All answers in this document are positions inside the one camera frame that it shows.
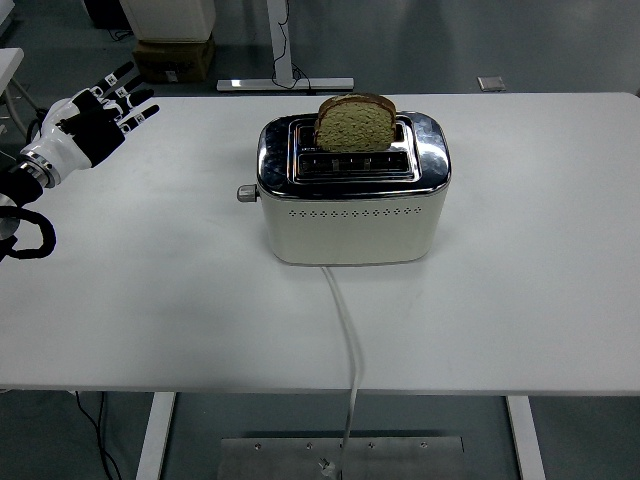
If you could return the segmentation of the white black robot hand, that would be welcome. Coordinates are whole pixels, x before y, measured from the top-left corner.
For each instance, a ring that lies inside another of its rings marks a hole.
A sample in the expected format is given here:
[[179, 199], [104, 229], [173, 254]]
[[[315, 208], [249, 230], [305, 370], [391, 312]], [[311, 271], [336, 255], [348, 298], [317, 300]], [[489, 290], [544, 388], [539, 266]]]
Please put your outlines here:
[[19, 168], [44, 188], [59, 185], [77, 170], [94, 168], [110, 157], [136, 128], [160, 111], [154, 91], [142, 89], [142, 77], [124, 77], [129, 61], [94, 85], [55, 103], [37, 138], [24, 147]]

